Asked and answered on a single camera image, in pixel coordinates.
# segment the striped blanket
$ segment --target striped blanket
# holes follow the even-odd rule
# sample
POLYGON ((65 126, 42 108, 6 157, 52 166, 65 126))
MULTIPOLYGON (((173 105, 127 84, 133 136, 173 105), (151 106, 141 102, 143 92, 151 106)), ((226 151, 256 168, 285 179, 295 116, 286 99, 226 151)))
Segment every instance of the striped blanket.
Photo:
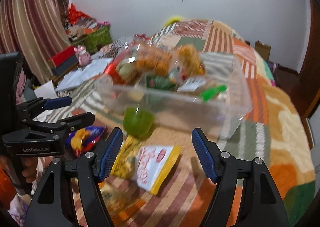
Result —
MULTIPOLYGON (((290 226, 301 218, 311 203, 315 191, 315 172, 299 115, 290 98, 274 86, 273 77, 265 61, 244 43, 236 31, 212 20, 186 20, 161 29, 154 42, 170 47, 194 44, 201 52, 230 53, 239 59, 248 82, 253 110, 241 121, 231 139, 219 139, 221 150, 240 159, 261 157, 267 164, 284 200, 290 226)), ((93 81, 72 92, 73 103, 54 111, 48 122, 91 111, 96 123, 110 130, 122 127, 122 118, 105 109, 93 81)), ((135 182, 110 176, 107 182, 146 204, 122 226, 198 226, 209 206, 215 190, 201 169, 191 143, 191 133, 158 127, 146 144, 180 145, 181 157, 153 196, 137 187, 135 182)), ((242 193, 238 181, 228 226, 235 223, 242 193)), ((74 195, 79 223, 86 226, 79 194, 74 195)))

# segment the pink plush toy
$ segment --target pink plush toy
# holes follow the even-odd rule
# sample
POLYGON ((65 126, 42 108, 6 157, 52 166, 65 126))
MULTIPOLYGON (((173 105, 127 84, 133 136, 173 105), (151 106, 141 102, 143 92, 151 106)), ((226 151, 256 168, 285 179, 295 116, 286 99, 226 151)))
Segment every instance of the pink plush toy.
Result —
POLYGON ((85 67, 91 63, 91 55, 87 52, 87 49, 83 45, 75 47, 76 57, 79 60, 80 67, 85 67))

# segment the transparent storage container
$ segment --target transparent storage container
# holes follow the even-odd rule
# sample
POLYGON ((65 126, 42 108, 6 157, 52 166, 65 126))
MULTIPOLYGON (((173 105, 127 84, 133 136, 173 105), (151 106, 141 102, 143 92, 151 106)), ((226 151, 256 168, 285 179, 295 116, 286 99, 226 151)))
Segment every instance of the transparent storage container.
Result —
POLYGON ((106 75, 96 80, 96 88, 111 112, 124 114, 127 107, 139 106, 152 112, 158 125, 188 132, 199 127, 207 136, 229 139, 252 110, 247 82, 233 55, 201 53, 200 57, 207 76, 228 85, 226 101, 203 102, 199 97, 175 92, 113 85, 106 75))

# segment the striped curtain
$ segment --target striped curtain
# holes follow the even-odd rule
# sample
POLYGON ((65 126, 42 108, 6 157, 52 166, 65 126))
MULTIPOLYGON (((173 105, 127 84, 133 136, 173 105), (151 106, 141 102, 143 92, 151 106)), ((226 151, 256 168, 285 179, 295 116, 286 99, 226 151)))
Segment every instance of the striped curtain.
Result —
POLYGON ((47 60, 70 45, 64 30, 69 0, 2 0, 0 53, 21 51, 40 83, 50 80, 47 60))

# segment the green spoon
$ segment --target green spoon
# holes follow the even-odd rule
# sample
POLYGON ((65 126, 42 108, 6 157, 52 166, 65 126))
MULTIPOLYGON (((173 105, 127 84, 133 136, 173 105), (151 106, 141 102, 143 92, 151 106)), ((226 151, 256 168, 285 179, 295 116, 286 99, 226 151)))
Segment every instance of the green spoon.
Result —
POLYGON ((203 93, 200 94, 200 96, 203 98, 204 101, 209 101, 217 94, 223 93, 226 90, 227 90, 226 85, 220 85, 218 87, 213 87, 213 88, 210 88, 210 89, 204 91, 203 93))

